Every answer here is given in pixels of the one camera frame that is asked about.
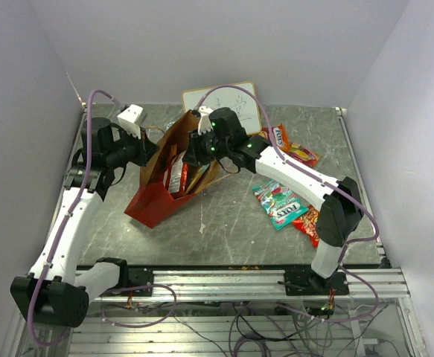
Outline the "brown teal chips bag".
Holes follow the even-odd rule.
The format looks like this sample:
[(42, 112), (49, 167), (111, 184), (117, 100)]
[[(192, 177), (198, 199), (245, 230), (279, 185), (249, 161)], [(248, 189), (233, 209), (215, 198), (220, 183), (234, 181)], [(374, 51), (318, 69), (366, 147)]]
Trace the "brown teal chips bag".
[(197, 168), (189, 169), (190, 175), (188, 176), (188, 180), (186, 182), (186, 190), (185, 194), (189, 194), (193, 188), (198, 184), (202, 176), (206, 173), (209, 168), (209, 164), (200, 165)]

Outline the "red Doritos bag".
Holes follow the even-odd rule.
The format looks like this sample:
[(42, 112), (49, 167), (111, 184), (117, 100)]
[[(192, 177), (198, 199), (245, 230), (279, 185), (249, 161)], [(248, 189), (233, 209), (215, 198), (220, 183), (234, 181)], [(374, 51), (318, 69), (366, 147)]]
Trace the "red Doritos bag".
[(176, 155), (165, 169), (162, 184), (165, 189), (178, 199), (185, 195), (188, 177), (188, 164), (184, 161), (186, 151)]

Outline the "red brown paper bag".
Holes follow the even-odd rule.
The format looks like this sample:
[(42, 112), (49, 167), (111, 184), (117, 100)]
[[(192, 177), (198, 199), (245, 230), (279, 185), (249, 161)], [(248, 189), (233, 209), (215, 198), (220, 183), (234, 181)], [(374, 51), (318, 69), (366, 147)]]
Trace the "red brown paper bag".
[(159, 149), (140, 169), (139, 189), (124, 213), (154, 228), (214, 181), (220, 165), (212, 162), (191, 167), (183, 161), (189, 132), (198, 119), (190, 111), (178, 119), (157, 142)]

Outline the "orange Fox's fruits bag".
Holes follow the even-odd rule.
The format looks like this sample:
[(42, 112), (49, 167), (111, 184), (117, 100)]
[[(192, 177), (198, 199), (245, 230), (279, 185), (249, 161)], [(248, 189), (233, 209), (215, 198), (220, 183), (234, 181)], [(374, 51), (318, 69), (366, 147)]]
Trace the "orange Fox's fruits bag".
[(319, 154), (296, 143), (290, 144), (286, 149), (284, 149), (284, 153), (308, 167), (315, 167), (320, 159)]

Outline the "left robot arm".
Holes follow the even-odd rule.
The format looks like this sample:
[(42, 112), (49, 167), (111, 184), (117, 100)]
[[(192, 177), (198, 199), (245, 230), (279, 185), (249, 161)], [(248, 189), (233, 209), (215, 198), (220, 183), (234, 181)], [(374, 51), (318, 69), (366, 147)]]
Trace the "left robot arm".
[(115, 183), (115, 169), (145, 166), (159, 147), (149, 140), (133, 112), (116, 123), (93, 118), (81, 135), (90, 144), (76, 152), (65, 180), (56, 222), (27, 276), (15, 277), (10, 293), (28, 324), (78, 327), (89, 304), (108, 291), (122, 295), (130, 287), (126, 260), (100, 258), (82, 275), (77, 263), (89, 223)]

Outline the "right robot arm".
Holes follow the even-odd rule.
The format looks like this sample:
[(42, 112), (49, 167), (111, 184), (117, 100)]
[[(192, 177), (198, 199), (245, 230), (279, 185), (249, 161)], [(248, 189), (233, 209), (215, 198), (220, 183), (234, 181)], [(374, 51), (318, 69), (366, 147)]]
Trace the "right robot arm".
[(306, 283), (313, 293), (325, 293), (333, 285), (332, 275), (342, 261), (343, 247), (363, 217), (355, 180), (318, 173), (293, 160), (274, 141), (247, 134), (236, 113), (227, 107), (201, 106), (191, 114), (197, 119), (197, 128), (188, 133), (185, 163), (198, 167), (227, 158), (239, 170), (283, 184), (319, 212), (319, 245)]

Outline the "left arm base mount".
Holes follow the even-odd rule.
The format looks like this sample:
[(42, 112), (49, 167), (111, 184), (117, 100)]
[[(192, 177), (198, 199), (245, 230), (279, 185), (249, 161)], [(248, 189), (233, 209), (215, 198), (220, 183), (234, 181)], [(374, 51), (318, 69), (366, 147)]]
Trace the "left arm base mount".
[(95, 300), (102, 295), (130, 292), (138, 297), (150, 297), (153, 282), (154, 275), (146, 268), (129, 268), (101, 262), (77, 276), (75, 286), (83, 286), (89, 300)]

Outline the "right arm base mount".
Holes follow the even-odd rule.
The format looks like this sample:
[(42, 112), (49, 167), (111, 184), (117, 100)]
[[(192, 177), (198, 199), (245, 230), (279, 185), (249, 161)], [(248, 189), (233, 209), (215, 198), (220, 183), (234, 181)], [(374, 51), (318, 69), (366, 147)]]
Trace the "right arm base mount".
[(349, 294), (345, 273), (334, 272), (331, 277), (323, 278), (317, 275), (310, 266), (295, 266), (287, 269), (277, 284), (285, 288), (287, 296)]

